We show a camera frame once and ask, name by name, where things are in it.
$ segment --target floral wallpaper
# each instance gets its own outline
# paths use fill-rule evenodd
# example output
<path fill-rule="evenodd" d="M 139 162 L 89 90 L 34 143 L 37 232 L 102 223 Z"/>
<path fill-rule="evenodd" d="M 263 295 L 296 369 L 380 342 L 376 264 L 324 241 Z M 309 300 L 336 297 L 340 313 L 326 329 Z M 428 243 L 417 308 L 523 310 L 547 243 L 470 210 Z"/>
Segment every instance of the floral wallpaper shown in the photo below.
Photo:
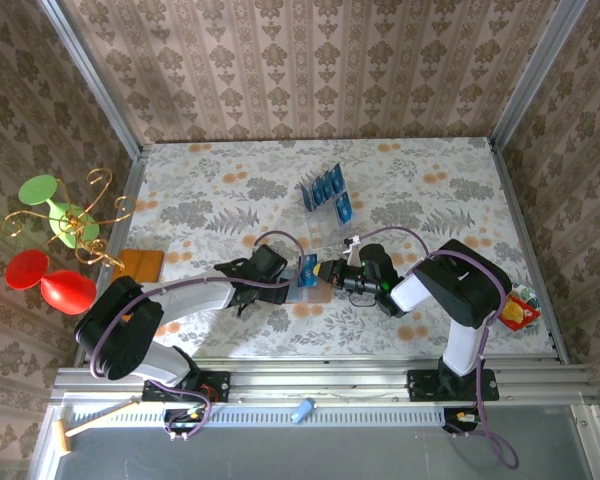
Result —
<path fill-rule="evenodd" d="M 600 395 L 600 1 L 588 2 L 505 159 L 570 355 Z"/>
<path fill-rule="evenodd" d="M 557 0 L 62 0 L 143 143 L 488 136 Z"/>
<path fill-rule="evenodd" d="M 62 177 L 74 203 L 93 198 L 85 175 L 96 166 L 111 168 L 120 190 L 129 159 L 47 17 L 35 1 L 0 0 L 0 224 L 26 207 L 18 189 L 41 173 Z M 24 478 L 57 368 L 70 365 L 76 349 L 76 317 L 49 308 L 38 289 L 17 292 L 4 282 L 10 259 L 49 231 L 36 219 L 17 238 L 0 232 L 0 479 Z M 51 269 L 78 269 L 61 242 L 47 252 Z"/>
<path fill-rule="evenodd" d="M 344 228 L 334 228 L 332 201 L 307 214 L 297 186 L 336 162 L 354 213 Z M 255 239 L 270 230 L 296 236 L 322 262 L 340 258 L 344 238 L 390 225 L 409 225 L 432 251 L 458 239 L 531 286 L 485 138 L 156 145 L 126 247 L 163 250 L 161 278 L 172 281 L 248 258 Z M 290 241 L 273 235 L 264 241 L 296 264 Z M 383 232 L 369 242 L 384 246 L 400 275 L 423 256 L 404 232 Z M 370 298 L 332 293 L 328 303 L 258 302 L 240 317 L 235 308 L 200 312 L 161 326 L 156 336 L 194 356 L 442 355 L 449 316 L 437 302 L 395 318 L 351 303 L 370 305 Z M 496 323 L 486 353 L 555 358 L 542 319 L 519 332 Z"/>

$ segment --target blue package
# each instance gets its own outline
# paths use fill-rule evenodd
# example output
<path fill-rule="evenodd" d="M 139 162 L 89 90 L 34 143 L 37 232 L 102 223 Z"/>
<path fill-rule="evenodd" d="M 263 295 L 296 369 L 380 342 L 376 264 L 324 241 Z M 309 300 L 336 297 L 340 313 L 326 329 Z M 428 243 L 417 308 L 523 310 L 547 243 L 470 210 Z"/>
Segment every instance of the blue package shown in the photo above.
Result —
<path fill-rule="evenodd" d="M 329 172 L 322 177 L 322 190 L 324 190 L 324 199 L 329 200 L 333 197 L 333 183 L 331 183 L 331 175 Z"/>
<path fill-rule="evenodd" d="M 304 267 L 302 275 L 298 277 L 298 287 L 315 287 L 318 285 L 318 277 L 313 273 L 313 269 L 318 264 L 318 255 L 315 253 L 304 256 Z"/>
<path fill-rule="evenodd" d="M 344 192 L 336 200 L 336 212 L 343 225 L 351 221 L 353 211 L 351 210 L 351 203 L 349 203 L 349 195 L 347 195 L 347 192 Z"/>
<path fill-rule="evenodd" d="M 307 187 L 305 187 L 304 185 L 300 185 L 300 189 L 302 190 L 302 199 L 304 200 L 304 206 L 307 207 L 307 210 L 313 212 L 315 210 L 315 207 L 313 206 L 313 200 L 311 199 L 311 194 L 309 193 L 309 190 L 307 190 Z"/>
<path fill-rule="evenodd" d="M 331 169 L 331 183 L 333 184 L 333 191 L 335 193 L 341 193 L 344 190 L 344 177 L 342 176 L 342 169 L 338 163 Z"/>
<path fill-rule="evenodd" d="M 318 177 L 313 181 L 311 190 L 313 191 L 313 201 L 316 202 L 316 207 L 319 207 L 324 203 L 324 191 L 322 190 L 321 177 Z"/>
<path fill-rule="evenodd" d="M 291 414 L 291 421 L 295 424 L 302 422 L 315 408 L 316 401 L 311 397 L 305 398 L 295 412 Z"/>

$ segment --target floral tablecloth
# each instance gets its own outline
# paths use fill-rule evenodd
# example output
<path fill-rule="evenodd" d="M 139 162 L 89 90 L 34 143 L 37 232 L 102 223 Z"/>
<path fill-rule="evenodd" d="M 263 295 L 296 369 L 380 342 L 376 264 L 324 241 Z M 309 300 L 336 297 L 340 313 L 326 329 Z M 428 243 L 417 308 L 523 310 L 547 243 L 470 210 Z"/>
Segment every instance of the floral tablecloth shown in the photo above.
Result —
<path fill-rule="evenodd" d="M 337 162 L 359 234 L 405 225 L 421 233 L 432 250 L 458 238 L 512 280 L 530 284 L 483 138 L 156 145 L 148 156 L 126 248 L 164 250 L 165 281 L 248 257 L 255 238 L 273 229 L 297 236 L 319 261 L 335 259 L 340 246 L 316 241 L 296 185 Z M 297 260 L 291 242 L 269 239 L 272 248 Z M 373 240 L 385 246 L 401 274 L 423 254 L 402 232 Z M 236 309 L 202 312 L 171 322 L 156 335 L 198 356 L 417 358 L 440 355 L 448 330 L 449 317 L 433 299 L 402 318 L 389 318 L 377 308 L 353 307 L 347 295 L 334 291 L 330 303 L 258 303 L 240 318 Z M 517 333 L 498 322 L 487 353 L 553 356 L 553 348 L 542 321 Z"/>

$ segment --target yellow object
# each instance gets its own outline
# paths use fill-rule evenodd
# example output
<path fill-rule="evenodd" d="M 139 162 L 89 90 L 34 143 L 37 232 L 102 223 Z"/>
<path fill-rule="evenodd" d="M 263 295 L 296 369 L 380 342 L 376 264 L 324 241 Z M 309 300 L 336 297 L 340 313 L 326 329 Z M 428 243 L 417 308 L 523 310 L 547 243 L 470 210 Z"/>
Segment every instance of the yellow object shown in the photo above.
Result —
<path fill-rule="evenodd" d="M 129 275 L 138 283 L 157 283 L 164 260 L 160 250 L 122 250 L 118 255 L 124 269 L 116 266 L 111 281 L 123 275 Z"/>
<path fill-rule="evenodd" d="M 56 420 L 51 427 L 53 438 L 61 456 L 71 452 L 71 444 L 65 433 L 66 429 L 67 427 L 64 424 L 64 420 Z"/>
<path fill-rule="evenodd" d="M 524 309 L 511 299 L 507 300 L 502 316 L 512 322 L 522 323 L 524 321 Z"/>
<path fill-rule="evenodd" d="M 133 398 L 126 405 L 118 407 L 115 410 L 112 410 L 99 418 L 90 420 L 87 423 L 83 423 L 79 427 L 72 428 L 69 431 L 67 431 L 67 426 L 64 423 L 64 420 L 56 420 L 55 422 L 53 422 L 51 428 L 53 431 L 53 438 L 56 443 L 56 446 L 58 447 L 60 455 L 66 455 L 67 453 L 71 452 L 71 443 L 69 442 L 69 437 L 73 437 L 74 435 L 77 435 L 80 432 L 84 432 L 85 430 L 88 430 L 91 427 L 104 423 L 111 417 L 119 415 L 127 409 L 135 407 L 136 405 L 138 405 L 138 403 L 140 403 L 139 400 Z"/>

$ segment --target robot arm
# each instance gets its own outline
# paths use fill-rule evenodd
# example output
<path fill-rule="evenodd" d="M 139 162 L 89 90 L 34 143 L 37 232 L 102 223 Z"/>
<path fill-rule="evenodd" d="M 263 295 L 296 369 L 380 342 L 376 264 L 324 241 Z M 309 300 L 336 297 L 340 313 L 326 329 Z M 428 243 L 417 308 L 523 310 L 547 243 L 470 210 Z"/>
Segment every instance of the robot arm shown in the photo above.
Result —
<path fill-rule="evenodd" d="M 450 240 L 442 249 L 472 258 L 495 275 L 505 292 L 511 290 L 511 282 L 501 269 L 457 240 Z M 315 272 L 335 288 L 372 293 L 379 308 L 390 316 L 402 316 L 430 296 L 435 298 L 452 319 L 449 341 L 440 361 L 440 380 L 449 392 L 463 389 L 467 379 L 475 376 L 485 320 L 500 301 L 492 281 L 471 263 L 448 256 L 427 258 L 403 278 L 381 245 L 365 245 L 356 253 L 361 266 L 340 259 L 319 264 Z M 250 259 L 216 265 L 213 271 L 189 280 L 224 275 L 275 284 L 286 266 L 284 258 L 263 245 Z M 200 372 L 195 363 L 180 349 L 153 342 L 156 330 L 172 320 L 204 310 L 237 306 L 239 315 L 256 300 L 279 305 L 284 303 L 288 291 L 288 287 L 264 289 L 230 281 L 167 291 L 171 283 L 176 282 L 139 285 L 130 277 L 121 277 L 76 327 L 76 339 L 91 354 L 105 328 L 126 305 L 142 295 L 143 289 L 165 289 L 164 294 L 152 300 L 141 299 L 131 310 L 130 318 L 119 322 L 104 342 L 97 365 L 108 379 L 135 374 L 166 386 L 196 390 Z"/>
<path fill-rule="evenodd" d="M 500 268 L 459 241 L 450 240 L 440 250 L 472 259 L 493 274 L 505 293 L 511 291 L 511 281 Z M 440 383 L 449 396 L 474 390 L 485 323 L 501 300 L 492 280 L 470 262 L 451 256 L 427 258 L 402 278 L 382 246 L 365 245 L 358 255 L 360 267 L 341 259 L 320 264 L 317 274 L 335 288 L 372 293 L 390 316 L 400 317 L 433 297 L 451 317 L 449 340 L 439 363 Z"/>
<path fill-rule="evenodd" d="M 97 358 L 97 367 L 109 380 L 119 380 L 129 374 L 145 380 L 156 380 L 166 386 L 179 385 L 196 390 L 199 370 L 182 350 L 168 348 L 153 342 L 156 330 L 172 320 L 204 310 L 238 307 L 238 315 L 256 300 L 280 305 L 284 303 L 288 287 L 258 288 L 231 282 L 244 279 L 276 284 L 287 261 L 268 246 L 260 246 L 250 259 L 237 259 L 216 265 L 213 270 L 196 278 L 228 277 L 227 282 L 200 282 L 168 290 L 168 286 L 182 280 L 161 284 L 136 283 L 131 277 L 120 277 L 100 296 L 76 327 L 76 340 L 87 353 L 92 354 L 103 332 L 116 315 L 143 290 L 164 289 L 162 295 L 151 300 L 141 299 L 126 321 L 118 322 L 103 344 Z"/>

